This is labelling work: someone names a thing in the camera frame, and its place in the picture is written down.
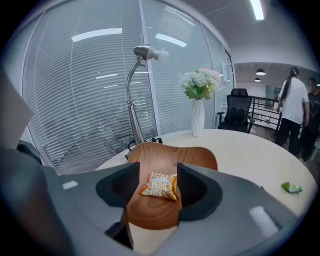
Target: lamp head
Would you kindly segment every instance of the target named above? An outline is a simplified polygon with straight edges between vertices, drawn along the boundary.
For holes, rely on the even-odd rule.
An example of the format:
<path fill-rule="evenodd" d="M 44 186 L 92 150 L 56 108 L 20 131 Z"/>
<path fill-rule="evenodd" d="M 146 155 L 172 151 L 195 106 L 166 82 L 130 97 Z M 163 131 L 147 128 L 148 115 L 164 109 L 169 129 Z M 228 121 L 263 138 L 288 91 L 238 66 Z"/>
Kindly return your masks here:
<path fill-rule="evenodd" d="M 169 53 L 165 50 L 155 50 L 150 44 L 138 45 L 134 47 L 133 52 L 141 56 L 143 60 L 148 61 L 155 59 L 160 62 L 166 62 L 169 59 Z"/>

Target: desk lamp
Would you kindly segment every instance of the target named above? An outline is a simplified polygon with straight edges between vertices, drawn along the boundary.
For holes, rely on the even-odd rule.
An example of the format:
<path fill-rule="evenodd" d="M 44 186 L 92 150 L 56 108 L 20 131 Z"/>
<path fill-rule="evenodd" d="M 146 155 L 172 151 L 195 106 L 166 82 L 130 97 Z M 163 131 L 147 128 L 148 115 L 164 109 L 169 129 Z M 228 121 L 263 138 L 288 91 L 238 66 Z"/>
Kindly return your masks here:
<path fill-rule="evenodd" d="M 130 69 L 130 72 L 126 79 L 126 94 L 127 94 L 126 102 L 128 103 L 129 117 L 130 117 L 133 138 L 135 141 L 135 145 L 137 146 L 143 143 L 145 140 L 144 140 L 144 137 L 140 128 L 140 124 L 138 121 L 138 117 L 135 111 L 136 104 L 131 99 L 131 93 L 130 93 L 131 78 L 135 73 L 137 67 L 145 66 L 144 64 L 141 64 L 141 60 L 148 61 L 151 59 L 155 59 L 160 62 L 166 62 L 169 58 L 169 54 L 165 50 L 155 50 L 155 48 L 149 44 L 138 45 L 134 47 L 133 52 L 136 55 L 136 61 L 133 64 L 132 68 Z"/>

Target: white vase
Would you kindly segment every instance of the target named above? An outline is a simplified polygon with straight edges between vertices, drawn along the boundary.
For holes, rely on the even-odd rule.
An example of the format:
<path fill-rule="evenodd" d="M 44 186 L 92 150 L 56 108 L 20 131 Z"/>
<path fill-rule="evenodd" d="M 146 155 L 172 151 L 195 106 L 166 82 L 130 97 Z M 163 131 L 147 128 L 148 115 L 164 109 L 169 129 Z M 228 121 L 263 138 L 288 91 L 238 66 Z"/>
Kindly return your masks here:
<path fill-rule="evenodd" d="M 205 126 L 205 109 L 202 99 L 194 99 L 192 103 L 192 135 L 202 137 Z"/>

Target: floor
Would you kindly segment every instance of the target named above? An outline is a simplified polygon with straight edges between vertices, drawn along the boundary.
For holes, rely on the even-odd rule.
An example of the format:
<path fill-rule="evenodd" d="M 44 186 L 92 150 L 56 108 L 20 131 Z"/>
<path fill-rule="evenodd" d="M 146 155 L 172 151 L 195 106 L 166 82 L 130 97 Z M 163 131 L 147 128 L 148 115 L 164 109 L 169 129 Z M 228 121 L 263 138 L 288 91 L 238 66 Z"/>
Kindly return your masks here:
<path fill-rule="evenodd" d="M 264 139 L 271 141 L 271 142 L 274 142 L 276 139 L 274 130 L 264 128 L 261 126 L 257 126 L 257 125 L 252 126 L 250 134 L 259 136 L 259 137 L 264 138 Z M 285 144 L 283 147 L 286 150 L 288 150 L 287 144 Z M 306 167 L 308 168 L 308 170 L 310 171 L 310 173 L 314 177 L 315 182 L 319 185 L 320 184 L 320 154 L 318 153 L 314 157 L 313 161 L 308 160 L 306 163 Z"/>

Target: green wrapper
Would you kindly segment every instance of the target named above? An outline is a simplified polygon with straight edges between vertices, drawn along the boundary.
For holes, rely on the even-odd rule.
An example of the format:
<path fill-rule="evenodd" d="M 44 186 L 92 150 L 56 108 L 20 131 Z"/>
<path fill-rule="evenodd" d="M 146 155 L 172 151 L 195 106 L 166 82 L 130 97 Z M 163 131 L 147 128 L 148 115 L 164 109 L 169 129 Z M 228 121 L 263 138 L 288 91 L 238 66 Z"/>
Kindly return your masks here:
<path fill-rule="evenodd" d="M 302 191 L 302 188 L 299 185 L 290 185 L 289 181 L 283 183 L 281 187 L 289 193 L 299 193 Z"/>

